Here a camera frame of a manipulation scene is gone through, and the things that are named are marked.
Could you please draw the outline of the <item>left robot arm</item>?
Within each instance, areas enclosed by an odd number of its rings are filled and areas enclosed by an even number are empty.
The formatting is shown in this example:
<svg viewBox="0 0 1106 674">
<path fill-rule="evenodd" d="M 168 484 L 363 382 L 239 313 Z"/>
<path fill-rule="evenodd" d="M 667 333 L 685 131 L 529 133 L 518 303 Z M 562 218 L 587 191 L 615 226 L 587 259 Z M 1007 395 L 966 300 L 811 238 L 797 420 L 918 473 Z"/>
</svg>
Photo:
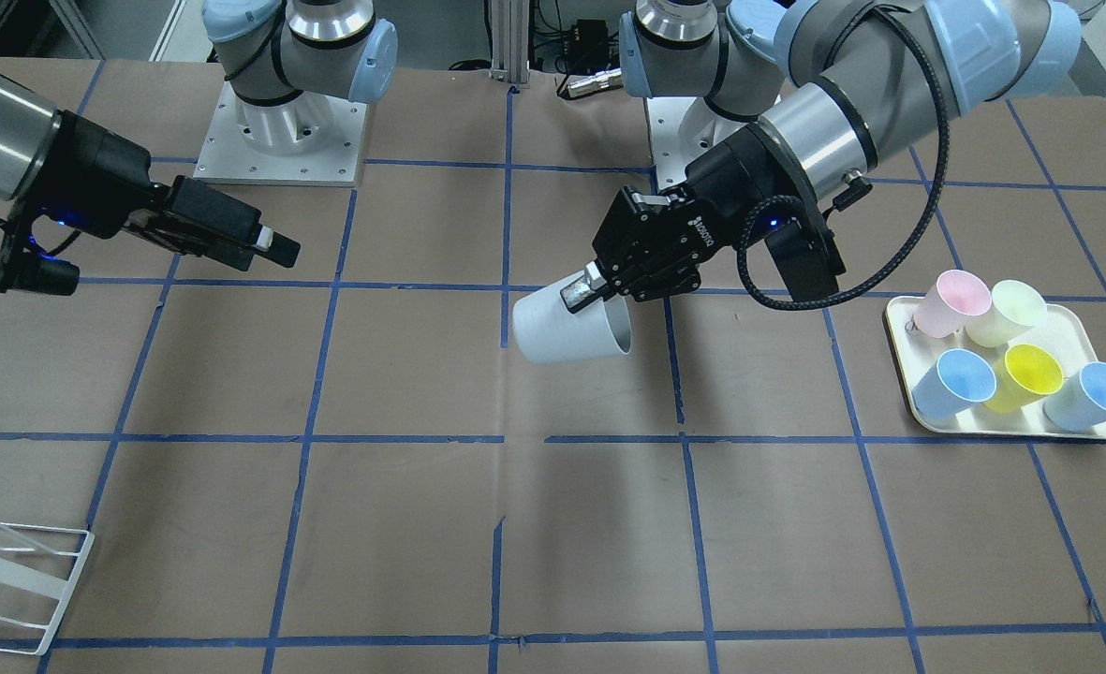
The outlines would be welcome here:
<svg viewBox="0 0 1106 674">
<path fill-rule="evenodd" d="M 553 286 L 578 313 L 612 295 L 691 293 L 729 247 L 745 291 L 779 311 L 821 310 L 879 286 L 912 251 L 947 178 L 951 120 L 998 98 L 1043 95 L 1078 58 L 1081 23 L 1057 1 L 639 1 L 620 22 L 632 95 L 693 95 L 735 131 L 680 183 L 617 193 L 595 260 Z M 937 136 L 933 184 L 912 234 L 859 286 L 825 199 L 868 195 L 881 159 Z"/>
</svg>

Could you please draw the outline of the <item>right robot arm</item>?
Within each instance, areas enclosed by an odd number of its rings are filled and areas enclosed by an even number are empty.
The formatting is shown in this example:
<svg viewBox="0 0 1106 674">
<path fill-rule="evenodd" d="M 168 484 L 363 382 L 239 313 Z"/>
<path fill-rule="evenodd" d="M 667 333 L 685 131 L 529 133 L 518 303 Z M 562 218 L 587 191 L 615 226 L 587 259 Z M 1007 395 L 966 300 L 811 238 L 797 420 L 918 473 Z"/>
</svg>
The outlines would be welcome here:
<svg viewBox="0 0 1106 674">
<path fill-rule="evenodd" d="M 0 293 L 72 294 L 185 261 L 254 283 L 340 274 L 363 115 L 397 65 L 371 1 L 207 1 L 219 66 L 0 72 Z"/>
</svg>

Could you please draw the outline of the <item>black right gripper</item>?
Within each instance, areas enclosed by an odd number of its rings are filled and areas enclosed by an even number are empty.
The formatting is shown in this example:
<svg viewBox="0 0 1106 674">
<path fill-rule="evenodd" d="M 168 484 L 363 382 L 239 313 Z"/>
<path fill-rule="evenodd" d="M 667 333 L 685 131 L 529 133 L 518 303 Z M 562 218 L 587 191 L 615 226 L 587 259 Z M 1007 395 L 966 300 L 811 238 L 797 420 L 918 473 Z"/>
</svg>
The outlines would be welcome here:
<svg viewBox="0 0 1106 674">
<path fill-rule="evenodd" d="M 95 238 L 125 231 L 239 271 L 254 256 L 295 268 L 301 243 L 263 226 L 253 206 L 189 176 L 152 180 L 150 169 L 152 155 L 137 142 L 58 111 L 46 144 L 46 216 Z"/>
</svg>

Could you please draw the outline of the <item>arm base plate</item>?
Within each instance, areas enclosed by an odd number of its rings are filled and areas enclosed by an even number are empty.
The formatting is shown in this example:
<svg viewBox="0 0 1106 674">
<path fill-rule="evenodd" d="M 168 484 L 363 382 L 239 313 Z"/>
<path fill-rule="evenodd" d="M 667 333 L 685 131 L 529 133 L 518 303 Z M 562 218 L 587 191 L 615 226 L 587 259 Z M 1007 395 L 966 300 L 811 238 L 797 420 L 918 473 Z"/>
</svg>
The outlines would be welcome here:
<svg viewBox="0 0 1106 674">
<path fill-rule="evenodd" d="M 686 166 L 745 126 L 716 114 L 699 97 L 646 98 L 645 111 L 656 175 L 653 191 L 684 183 Z"/>
<path fill-rule="evenodd" d="M 194 179 L 236 186 L 352 188 L 369 104 L 314 93 L 259 107 L 220 90 Z"/>
</svg>

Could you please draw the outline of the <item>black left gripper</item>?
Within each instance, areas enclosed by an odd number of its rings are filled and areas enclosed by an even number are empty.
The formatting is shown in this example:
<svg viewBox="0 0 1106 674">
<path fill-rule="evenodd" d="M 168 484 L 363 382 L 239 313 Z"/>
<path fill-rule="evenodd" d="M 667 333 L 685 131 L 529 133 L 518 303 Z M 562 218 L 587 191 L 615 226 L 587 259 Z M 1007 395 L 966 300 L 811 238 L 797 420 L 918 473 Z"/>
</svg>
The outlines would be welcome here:
<svg viewBox="0 0 1106 674">
<path fill-rule="evenodd" d="M 766 302 L 751 281 L 748 249 L 765 243 L 771 219 L 780 217 L 820 231 L 818 205 L 799 160 L 754 121 L 693 159 L 684 183 L 654 195 L 622 188 L 594 238 L 594 263 L 568 278 L 561 300 L 580 312 L 612 295 L 651 301 L 693 293 L 700 266 L 729 247 L 748 294 Z"/>
</svg>

